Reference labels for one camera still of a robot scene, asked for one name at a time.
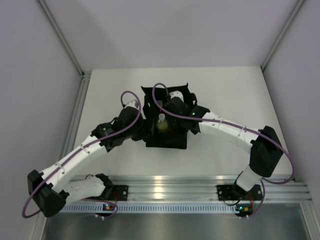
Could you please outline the yellow liquid bottle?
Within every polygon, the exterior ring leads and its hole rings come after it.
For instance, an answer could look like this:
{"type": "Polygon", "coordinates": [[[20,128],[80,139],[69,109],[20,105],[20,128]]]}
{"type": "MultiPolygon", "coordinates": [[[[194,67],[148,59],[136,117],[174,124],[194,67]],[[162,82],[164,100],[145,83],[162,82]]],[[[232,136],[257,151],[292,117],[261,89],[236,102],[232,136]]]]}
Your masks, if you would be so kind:
{"type": "Polygon", "coordinates": [[[156,128],[159,132],[167,132],[169,127],[166,119],[166,115],[164,113],[160,113],[158,115],[158,120],[156,122],[156,128]]]}

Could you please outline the black canvas bag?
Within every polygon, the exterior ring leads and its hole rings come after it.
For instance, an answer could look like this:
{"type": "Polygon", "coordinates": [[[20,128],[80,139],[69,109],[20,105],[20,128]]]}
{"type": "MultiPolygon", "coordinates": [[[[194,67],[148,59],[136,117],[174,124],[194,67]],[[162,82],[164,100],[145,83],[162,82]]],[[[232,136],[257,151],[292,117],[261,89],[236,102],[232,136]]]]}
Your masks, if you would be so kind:
{"type": "MultiPolygon", "coordinates": [[[[152,96],[152,87],[142,87],[144,92],[143,113],[145,116],[144,126],[148,132],[148,137],[144,139],[148,148],[171,148],[182,149],[187,148],[187,129],[169,130],[167,132],[159,132],[156,128],[158,115],[163,113],[155,104],[152,96]]],[[[157,87],[154,91],[155,99],[164,108],[164,105],[170,100],[167,99],[169,92],[180,91],[184,97],[184,103],[190,106],[197,105],[197,97],[191,93],[188,85],[172,86],[167,89],[157,87]]]]}

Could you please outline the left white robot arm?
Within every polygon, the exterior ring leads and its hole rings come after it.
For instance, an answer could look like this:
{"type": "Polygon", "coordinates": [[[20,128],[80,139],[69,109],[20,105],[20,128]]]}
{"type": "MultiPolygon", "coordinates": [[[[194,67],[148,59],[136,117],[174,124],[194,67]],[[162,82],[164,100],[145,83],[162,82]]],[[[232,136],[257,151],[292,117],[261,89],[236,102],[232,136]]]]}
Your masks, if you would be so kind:
{"type": "Polygon", "coordinates": [[[103,173],[74,181],[80,170],[120,146],[125,140],[139,141],[143,132],[141,109],[127,104],[111,122],[99,124],[78,147],[52,166],[27,175],[29,201],[47,218],[66,204],[79,200],[112,200],[114,184],[103,173]]]}

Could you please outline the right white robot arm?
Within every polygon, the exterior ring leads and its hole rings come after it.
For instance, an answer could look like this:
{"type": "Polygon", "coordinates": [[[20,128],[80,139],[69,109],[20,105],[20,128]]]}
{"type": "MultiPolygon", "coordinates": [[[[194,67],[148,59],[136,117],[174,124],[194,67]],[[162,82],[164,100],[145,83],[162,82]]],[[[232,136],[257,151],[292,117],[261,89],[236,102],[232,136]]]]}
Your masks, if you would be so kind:
{"type": "Polygon", "coordinates": [[[251,189],[262,178],[270,177],[283,152],[275,130],[270,126],[250,132],[246,127],[236,127],[203,106],[190,106],[179,97],[170,99],[163,108],[178,117],[173,122],[190,130],[192,133],[209,134],[225,140],[249,154],[249,164],[238,175],[229,194],[242,200],[251,193],[251,189]]]}

